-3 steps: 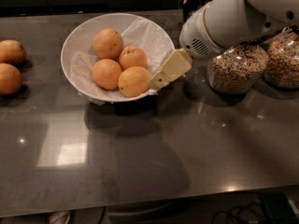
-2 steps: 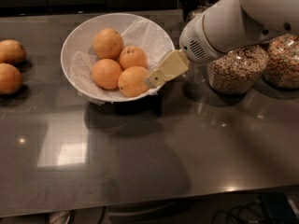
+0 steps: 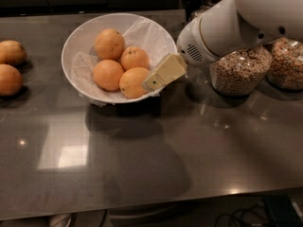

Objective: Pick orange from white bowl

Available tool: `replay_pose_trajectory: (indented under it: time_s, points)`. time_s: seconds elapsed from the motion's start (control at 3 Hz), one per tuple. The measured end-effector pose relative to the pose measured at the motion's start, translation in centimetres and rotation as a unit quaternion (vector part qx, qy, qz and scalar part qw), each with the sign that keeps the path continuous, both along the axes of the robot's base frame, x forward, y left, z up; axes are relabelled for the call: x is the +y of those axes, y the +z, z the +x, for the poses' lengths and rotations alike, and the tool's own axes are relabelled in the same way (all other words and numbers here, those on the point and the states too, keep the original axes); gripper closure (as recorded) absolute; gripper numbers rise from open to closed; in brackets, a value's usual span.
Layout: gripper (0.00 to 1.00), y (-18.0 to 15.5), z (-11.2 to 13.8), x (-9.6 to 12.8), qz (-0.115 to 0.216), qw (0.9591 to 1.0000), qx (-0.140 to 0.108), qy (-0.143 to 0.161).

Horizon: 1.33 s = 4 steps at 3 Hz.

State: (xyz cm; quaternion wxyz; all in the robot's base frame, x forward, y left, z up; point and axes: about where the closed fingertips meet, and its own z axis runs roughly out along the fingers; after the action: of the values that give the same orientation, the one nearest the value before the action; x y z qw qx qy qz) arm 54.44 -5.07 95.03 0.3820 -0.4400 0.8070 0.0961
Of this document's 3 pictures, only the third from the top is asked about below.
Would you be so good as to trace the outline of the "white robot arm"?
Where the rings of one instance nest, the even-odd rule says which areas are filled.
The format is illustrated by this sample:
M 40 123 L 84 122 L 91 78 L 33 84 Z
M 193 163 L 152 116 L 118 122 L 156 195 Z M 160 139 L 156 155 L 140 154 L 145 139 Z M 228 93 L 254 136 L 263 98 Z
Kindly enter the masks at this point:
M 187 71 L 280 37 L 303 41 L 303 0 L 221 0 L 181 31 L 176 55 L 164 57 L 143 82 L 157 91 Z

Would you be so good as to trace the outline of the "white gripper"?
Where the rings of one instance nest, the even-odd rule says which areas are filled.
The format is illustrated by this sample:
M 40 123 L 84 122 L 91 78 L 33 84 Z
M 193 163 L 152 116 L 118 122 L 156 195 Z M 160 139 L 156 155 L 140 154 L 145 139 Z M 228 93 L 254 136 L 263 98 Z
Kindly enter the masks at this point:
M 202 17 L 198 16 L 183 28 L 176 43 L 183 58 L 178 54 L 165 56 L 142 82 L 148 92 L 160 90 L 184 76 L 187 64 L 201 67 L 218 59 L 205 45 L 200 29 L 201 23 Z

